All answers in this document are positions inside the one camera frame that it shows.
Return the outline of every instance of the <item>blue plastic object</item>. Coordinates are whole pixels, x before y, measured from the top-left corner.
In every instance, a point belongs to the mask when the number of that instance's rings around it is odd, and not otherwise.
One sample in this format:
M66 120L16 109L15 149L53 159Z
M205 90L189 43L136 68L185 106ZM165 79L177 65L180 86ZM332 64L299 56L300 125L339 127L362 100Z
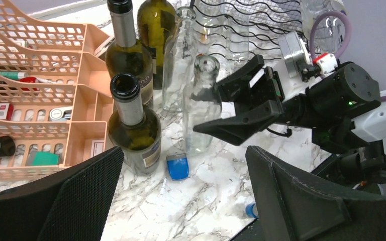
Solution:
M248 215L248 217L258 218L258 213L255 214L256 213L255 203L251 203L248 206L246 206L245 212L246 212L246 215Z
M174 181L181 181L188 177L188 162L186 154L177 154L166 157L168 172Z

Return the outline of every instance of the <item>bottle label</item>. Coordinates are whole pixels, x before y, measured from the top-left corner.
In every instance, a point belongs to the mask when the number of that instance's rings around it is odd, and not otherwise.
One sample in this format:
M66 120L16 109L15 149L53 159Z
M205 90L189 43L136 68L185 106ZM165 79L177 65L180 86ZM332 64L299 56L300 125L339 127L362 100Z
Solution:
M149 50L150 55L152 56L153 59L153 79L156 79L156 48L153 47L147 47L146 48Z
M175 16L171 13L160 11L160 27L163 29L163 53L165 53L166 40L174 32Z
M146 168L156 164L160 158L160 140L146 153L143 154L143 162Z
M153 73L150 71L142 79L138 79L141 86L141 101L144 105L153 109Z

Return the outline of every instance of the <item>white marble surface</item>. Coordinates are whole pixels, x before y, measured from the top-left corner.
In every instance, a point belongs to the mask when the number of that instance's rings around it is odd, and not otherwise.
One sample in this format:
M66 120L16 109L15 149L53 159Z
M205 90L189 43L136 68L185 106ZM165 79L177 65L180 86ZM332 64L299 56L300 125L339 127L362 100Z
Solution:
M133 2L136 18L136 9L142 1ZM188 0L170 2L176 7L189 3ZM105 4L53 20L93 23L107 33L113 30ZM257 45L274 47L270 42L257 42ZM273 59L279 56L279 51L266 51L263 56ZM222 66L221 75L224 75L227 69ZM156 103L160 99L160 93L155 91ZM229 240L251 221L244 213L245 205L254 200L245 161L248 145L260 146L307 171L327 157L311 143L310 130L293 129L290 138L262 132L239 147L214 140L209 153L189 159L190 177L174 182L167 173L164 158L168 152L181 148L181 114L167 115L161 109L157 113L163 129L161 163L149 177L134 177L126 167L122 168L102 240ZM223 117L233 113L233 105L225 103ZM271 128L284 129L282 126ZM25 183L0 182L0 192Z

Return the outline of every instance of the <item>metal component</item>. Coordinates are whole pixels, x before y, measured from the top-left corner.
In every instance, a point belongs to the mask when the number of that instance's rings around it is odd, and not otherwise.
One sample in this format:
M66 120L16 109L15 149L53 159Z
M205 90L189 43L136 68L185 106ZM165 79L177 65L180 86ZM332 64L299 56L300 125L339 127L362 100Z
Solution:
M116 109L119 112L119 118L122 123L127 126L135 126L144 119L143 104L141 102L141 94L129 102L115 101Z
M52 122L66 122L72 117L72 106L54 108L49 112L49 119Z
M132 10L125 14L110 12L113 28L115 30L116 44L123 48L134 46L137 42L134 28L134 17Z
M298 75L297 62L304 60L308 53L304 51L303 44L296 32L290 32L278 38L280 50L282 52L283 60L290 78Z

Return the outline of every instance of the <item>wine bottle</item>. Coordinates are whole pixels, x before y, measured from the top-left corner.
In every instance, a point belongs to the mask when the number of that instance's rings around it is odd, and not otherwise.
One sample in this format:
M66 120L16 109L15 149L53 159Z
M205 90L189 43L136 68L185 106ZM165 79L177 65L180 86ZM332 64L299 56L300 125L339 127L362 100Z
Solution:
M108 133L113 144L124 151L125 165L134 174L148 175L158 167L161 126L156 113L142 105L140 89L132 74L120 73L111 79L116 111L109 119Z
M108 0L115 40L106 52L110 77L131 73L141 86L142 103L153 108L153 61L149 51L136 39L131 0Z
M147 0L138 9L137 26L153 58L153 88L162 89L164 49L175 31L175 9L167 0Z

